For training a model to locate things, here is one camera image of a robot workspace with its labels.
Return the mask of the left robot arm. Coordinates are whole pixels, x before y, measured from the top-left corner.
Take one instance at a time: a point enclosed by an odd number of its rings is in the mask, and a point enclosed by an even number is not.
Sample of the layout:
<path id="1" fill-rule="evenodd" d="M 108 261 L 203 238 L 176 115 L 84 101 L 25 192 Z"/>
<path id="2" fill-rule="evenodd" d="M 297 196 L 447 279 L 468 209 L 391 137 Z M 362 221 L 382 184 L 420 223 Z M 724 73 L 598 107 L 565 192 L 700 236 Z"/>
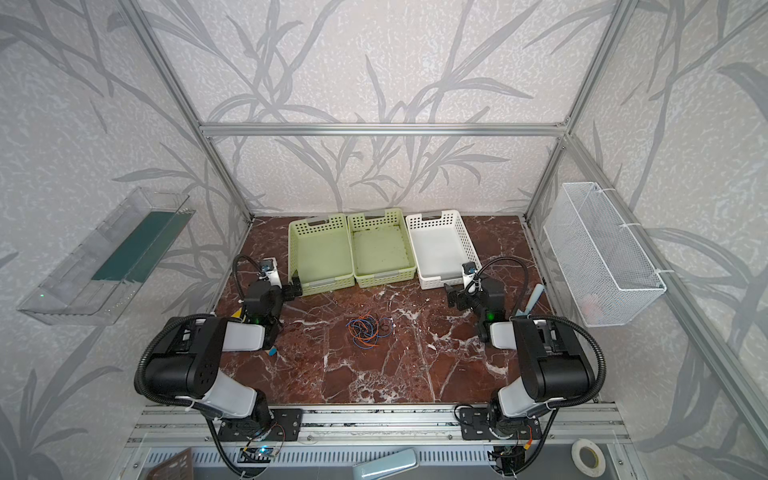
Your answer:
<path id="1" fill-rule="evenodd" d="M 297 440 L 301 411 L 272 410 L 263 391 L 222 372 L 220 362 L 225 352 L 275 356 L 282 307 L 302 294 L 297 276 L 285 286 L 262 279 L 248 288 L 238 318 L 207 313 L 171 318 L 142 354 L 135 390 L 152 402 L 191 408 L 218 421 L 216 440 Z"/>

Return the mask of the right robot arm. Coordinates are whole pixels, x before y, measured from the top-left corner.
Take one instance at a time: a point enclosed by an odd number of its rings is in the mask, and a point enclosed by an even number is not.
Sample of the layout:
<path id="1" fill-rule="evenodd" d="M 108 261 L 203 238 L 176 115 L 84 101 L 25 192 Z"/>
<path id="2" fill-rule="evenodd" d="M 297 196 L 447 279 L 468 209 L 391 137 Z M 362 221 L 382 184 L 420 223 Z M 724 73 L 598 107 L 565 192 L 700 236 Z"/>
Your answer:
<path id="1" fill-rule="evenodd" d="M 495 279 L 445 285 L 447 304 L 477 316 L 478 336 L 498 350 L 512 350 L 519 377 L 499 388 L 485 406 L 461 404 L 454 417 L 464 440 L 525 440 L 546 434 L 541 418 L 598 396 L 607 377 L 605 355 L 582 326 L 555 315 L 504 319 L 504 286 Z"/>

